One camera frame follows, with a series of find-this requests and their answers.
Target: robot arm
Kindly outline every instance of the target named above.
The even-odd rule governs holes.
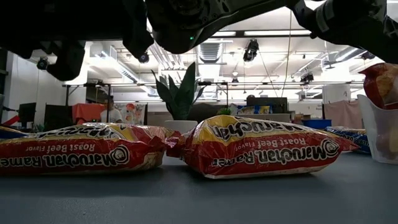
[[[298,23],[334,44],[368,50],[398,63],[397,22],[386,16],[387,0],[327,0],[315,10],[304,0],[147,0],[156,42],[173,54],[184,53],[223,27],[288,7]]]
[[[4,30],[13,31],[0,36],[0,47],[23,58],[30,58],[35,49],[55,54],[57,62],[46,69],[66,81],[80,72],[86,40],[122,39],[128,51],[140,57],[154,42],[146,30],[146,8],[154,39],[165,50],[182,54],[227,25],[287,6],[312,38],[362,48],[398,63],[397,22],[386,16],[386,1],[327,0],[314,11],[304,0],[146,0],[146,5],[143,0],[37,0],[24,3],[24,8],[6,1],[0,19],[7,21]],[[101,12],[122,22],[101,19]],[[9,19],[14,15],[19,18]],[[39,21],[37,26],[21,27],[18,22],[32,18]]]

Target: computer monitor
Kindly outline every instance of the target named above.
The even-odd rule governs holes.
[[[26,128],[26,123],[35,121],[36,103],[23,103],[19,105],[18,117],[21,126]]]
[[[45,105],[44,131],[66,128],[72,125],[71,106]]]

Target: white pot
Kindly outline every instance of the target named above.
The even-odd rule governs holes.
[[[186,133],[191,131],[198,125],[198,121],[165,121],[164,126],[180,133]]]

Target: maruchan logo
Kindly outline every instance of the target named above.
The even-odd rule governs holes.
[[[273,164],[279,163],[286,165],[288,162],[297,161],[324,161],[338,156],[340,153],[339,145],[330,140],[324,139],[318,146],[294,147],[291,149],[265,149],[245,152],[232,159],[214,159],[212,166],[227,167],[239,163],[247,165],[258,164]]]
[[[37,139],[42,139],[49,136],[73,136],[73,135],[85,135],[91,138],[119,138],[126,139],[121,133],[109,128],[108,126],[92,126],[92,127],[68,127],[54,131],[48,131],[35,135]]]
[[[129,150],[120,145],[107,154],[59,154],[44,155],[43,161],[47,167],[79,167],[79,166],[105,166],[114,167],[127,164],[130,160]]]
[[[304,131],[306,128],[294,124],[283,124],[272,121],[252,121],[245,122],[240,121],[234,124],[229,124],[227,127],[212,126],[211,130],[216,137],[223,139],[224,141],[229,140],[232,136],[242,138],[245,133],[264,133],[271,131]]]

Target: tabletop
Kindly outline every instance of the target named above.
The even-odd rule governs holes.
[[[1,223],[395,223],[398,166],[346,153],[320,172],[211,180],[182,161],[123,175],[0,178]]]

